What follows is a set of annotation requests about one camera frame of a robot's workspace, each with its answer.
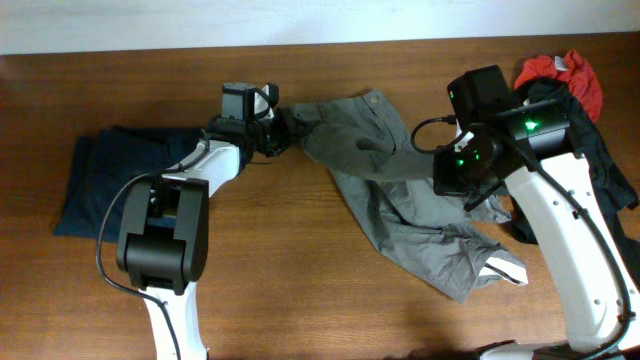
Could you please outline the folded navy blue garment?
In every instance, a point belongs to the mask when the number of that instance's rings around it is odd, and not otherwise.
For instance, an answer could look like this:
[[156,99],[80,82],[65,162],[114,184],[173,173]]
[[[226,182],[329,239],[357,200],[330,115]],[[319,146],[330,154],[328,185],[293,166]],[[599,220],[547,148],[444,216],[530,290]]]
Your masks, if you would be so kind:
[[61,218],[55,236],[95,239],[107,218],[103,240],[115,243],[125,195],[118,191],[134,176],[163,170],[183,160],[202,138],[199,128],[127,128],[114,126],[80,137]]

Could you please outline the red garment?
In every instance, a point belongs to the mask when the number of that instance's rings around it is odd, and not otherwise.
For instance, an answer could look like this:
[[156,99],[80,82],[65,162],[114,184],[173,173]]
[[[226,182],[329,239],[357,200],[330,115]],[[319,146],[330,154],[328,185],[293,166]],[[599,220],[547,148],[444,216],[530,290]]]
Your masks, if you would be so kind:
[[575,49],[563,57],[539,55],[527,59],[517,77],[514,88],[541,78],[550,78],[568,85],[570,93],[580,102],[582,108],[596,123],[601,116],[604,94],[596,72],[589,61]]

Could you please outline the black garment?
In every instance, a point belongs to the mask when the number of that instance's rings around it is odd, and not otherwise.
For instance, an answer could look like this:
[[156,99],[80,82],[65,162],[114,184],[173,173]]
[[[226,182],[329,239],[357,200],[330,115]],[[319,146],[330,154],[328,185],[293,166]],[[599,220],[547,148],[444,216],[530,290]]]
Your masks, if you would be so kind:
[[610,156],[600,132],[567,84],[551,78],[539,78],[525,82],[512,95],[512,101],[517,105],[549,99],[558,101],[571,124],[577,127],[601,213],[633,283],[638,284],[639,242],[625,234],[618,216],[619,211],[625,208],[633,210],[639,205],[638,194]]

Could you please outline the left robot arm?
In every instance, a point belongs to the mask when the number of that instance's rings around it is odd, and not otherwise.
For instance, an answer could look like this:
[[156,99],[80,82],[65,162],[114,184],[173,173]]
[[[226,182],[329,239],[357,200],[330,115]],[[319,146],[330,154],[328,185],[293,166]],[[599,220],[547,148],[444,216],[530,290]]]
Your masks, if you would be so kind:
[[159,359],[206,359],[197,283],[208,256],[209,202],[254,154],[276,157],[306,131],[280,109],[279,88],[228,82],[222,109],[194,150],[165,170],[125,185],[116,263],[143,299]]

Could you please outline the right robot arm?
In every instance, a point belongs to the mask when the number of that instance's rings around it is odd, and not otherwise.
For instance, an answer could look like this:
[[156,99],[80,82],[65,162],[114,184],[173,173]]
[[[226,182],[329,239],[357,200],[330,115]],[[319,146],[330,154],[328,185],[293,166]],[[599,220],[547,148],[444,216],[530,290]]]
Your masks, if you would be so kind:
[[639,348],[639,290],[596,199],[578,129],[556,99],[516,103],[496,65],[447,87],[458,127],[434,159],[434,191],[465,210],[505,189],[535,235],[559,294],[566,338],[509,340],[473,359],[623,359]]

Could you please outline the grey shorts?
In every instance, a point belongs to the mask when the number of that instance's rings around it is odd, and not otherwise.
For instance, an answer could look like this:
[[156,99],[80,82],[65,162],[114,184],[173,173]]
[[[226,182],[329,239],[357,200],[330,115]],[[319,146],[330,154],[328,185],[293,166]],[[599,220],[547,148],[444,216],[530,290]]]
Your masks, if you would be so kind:
[[509,222],[501,201],[491,196],[467,212],[463,198],[437,195],[432,156],[414,150],[381,91],[291,110],[311,129],[301,140],[304,152],[330,170],[379,253],[460,303],[499,280],[528,284],[525,264],[474,226]]

